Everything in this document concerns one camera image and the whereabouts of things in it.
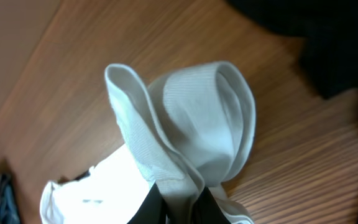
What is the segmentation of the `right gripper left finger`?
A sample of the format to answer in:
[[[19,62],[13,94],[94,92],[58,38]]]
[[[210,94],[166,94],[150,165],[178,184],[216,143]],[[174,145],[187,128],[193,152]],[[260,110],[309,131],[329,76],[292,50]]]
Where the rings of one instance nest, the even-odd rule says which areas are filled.
[[[145,200],[128,224],[166,224],[166,221],[166,203],[157,184],[153,184]]]

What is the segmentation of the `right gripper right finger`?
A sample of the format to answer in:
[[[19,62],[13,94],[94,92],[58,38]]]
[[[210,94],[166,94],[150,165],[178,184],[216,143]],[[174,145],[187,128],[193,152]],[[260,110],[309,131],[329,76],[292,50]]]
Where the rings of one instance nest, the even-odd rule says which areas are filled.
[[[209,188],[205,187],[193,205],[192,224],[230,224],[223,215]]]

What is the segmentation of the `white t-shirt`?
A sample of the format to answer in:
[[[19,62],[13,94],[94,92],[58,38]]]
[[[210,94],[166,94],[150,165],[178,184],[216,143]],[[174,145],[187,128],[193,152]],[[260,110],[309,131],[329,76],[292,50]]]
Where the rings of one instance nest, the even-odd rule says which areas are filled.
[[[205,187],[230,223],[252,222],[222,187],[246,163],[256,125],[254,97],[232,63],[182,68],[149,85],[119,63],[104,77],[124,144],[89,176],[50,181],[40,201],[43,223],[128,223],[153,184],[166,223],[191,223]]]

